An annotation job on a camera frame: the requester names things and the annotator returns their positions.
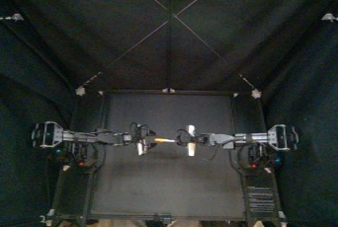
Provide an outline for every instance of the black curtain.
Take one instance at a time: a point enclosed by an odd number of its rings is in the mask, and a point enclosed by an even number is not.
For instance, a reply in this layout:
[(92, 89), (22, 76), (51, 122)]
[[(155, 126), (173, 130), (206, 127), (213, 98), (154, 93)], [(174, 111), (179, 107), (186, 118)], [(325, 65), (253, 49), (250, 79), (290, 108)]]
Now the black curtain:
[[(18, 13), (7, 0), (2, 16)], [(39, 226), (56, 189), (50, 152), (34, 149), (35, 123), (68, 126), (71, 85), (27, 23), (0, 22), (0, 226)]]
[(266, 89), (269, 126), (294, 124), (299, 132), (298, 151), (285, 154), (279, 172), (290, 226), (338, 225), (337, 57), (338, 23), (318, 21)]

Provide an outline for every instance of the black cable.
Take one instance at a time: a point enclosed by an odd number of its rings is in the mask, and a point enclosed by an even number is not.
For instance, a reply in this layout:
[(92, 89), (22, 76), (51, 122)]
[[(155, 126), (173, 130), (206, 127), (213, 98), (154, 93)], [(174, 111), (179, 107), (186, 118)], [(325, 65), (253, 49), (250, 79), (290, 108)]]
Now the black cable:
[(211, 156), (210, 158), (206, 159), (206, 158), (201, 157), (199, 155), (198, 155), (198, 157), (199, 157), (202, 160), (205, 160), (205, 161), (211, 161), (211, 160), (215, 158), (215, 156), (217, 156), (217, 153), (218, 153), (219, 148), (223, 148), (225, 145), (227, 145), (227, 144), (230, 144), (230, 143), (235, 143), (237, 141), (243, 141), (243, 139), (233, 138), (233, 139), (226, 140), (222, 144), (218, 144), (218, 145), (217, 145), (215, 152), (214, 152), (214, 154), (213, 154), (213, 156)]
[(214, 151), (214, 154), (213, 154), (213, 156), (210, 157), (210, 158), (203, 158), (201, 155), (197, 155), (198, 157), (199, 157), (199, 159), (202, 159), (202, 160), (205, 160), (205, 161), (211, 161), (214, 158), (215, 158), (215, 156), (217, 156), (217, 153), (218, 153), (218, 150), (219, 150), (219, 148), (221, 148), (221, 145), (217, 145), (217, 149), (215, 149), (215, 151)]

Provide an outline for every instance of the tent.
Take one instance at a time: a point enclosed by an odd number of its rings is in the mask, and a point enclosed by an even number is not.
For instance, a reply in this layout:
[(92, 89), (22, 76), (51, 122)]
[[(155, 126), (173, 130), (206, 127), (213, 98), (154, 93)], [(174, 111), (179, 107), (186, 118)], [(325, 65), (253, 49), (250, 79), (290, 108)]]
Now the tent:
[(47, 212), (58, 167), (47, 177), (30, 133), (71, 126), (83, 88), (262, 92), (267, 125), (301, 134), (278, 173), (290, 226), (338, 224), (337, 0), (2, 0), (18, 13), (0, 21), (0, 225)]

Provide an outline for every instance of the black fabric ceiling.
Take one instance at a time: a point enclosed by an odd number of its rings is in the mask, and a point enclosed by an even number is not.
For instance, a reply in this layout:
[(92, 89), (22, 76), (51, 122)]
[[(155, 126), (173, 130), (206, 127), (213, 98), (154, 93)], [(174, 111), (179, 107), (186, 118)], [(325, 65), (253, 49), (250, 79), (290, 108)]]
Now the black fabric ceiling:
[(267, 86), (332, 1), (14, 0), (75, 87), (227, 91)]

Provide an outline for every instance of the wire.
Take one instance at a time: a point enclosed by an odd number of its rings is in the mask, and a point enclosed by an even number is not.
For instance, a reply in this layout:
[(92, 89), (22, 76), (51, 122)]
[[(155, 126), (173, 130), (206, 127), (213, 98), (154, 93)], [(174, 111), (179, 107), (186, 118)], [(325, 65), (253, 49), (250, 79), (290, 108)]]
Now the wire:
[(217, 157), (217, 153), (218, 153), (219, 148), (223, 148), (223, 146), (226, 146), (227, 144), (234, 143), (234, 142), (237, 142), (237, 141), (243, 141), (243, 139), (233, 138), (233, 139), (225, 141), (223, 143), (218, 144), (218, 145), (217, 145), (217, 150), (215, 150), (215, 152), (214, 152), (214, 154), (213, 154), (213, 156), (211, 156), (210, 158), (206, 159), (206, 158), (201, 157), (201, 155), (197, 155), (197, 156), (198, 156), (202, 160), (205, 160), (205, 161), (211, 161), (211, 160), (214, 160), (214, 158)]
[(205, 160), (205, 161), (211, 161), (211, 160), (215, 158), (215, 156), (217, 156), (217, 153), (218, 153), (219, 148), (222, 148), (221, 145), (217, 145), (217, 149), (215, 149), (215, 151), (214, 151), (214, 154), (213, 154), (213, 156), (211, 156), (210, 158), (207, 158), (207, 159), (203, 158), (201, 155), (197, 155), (197, 156), (199, 157), (199, 159), (202, 159), (202, 160)]

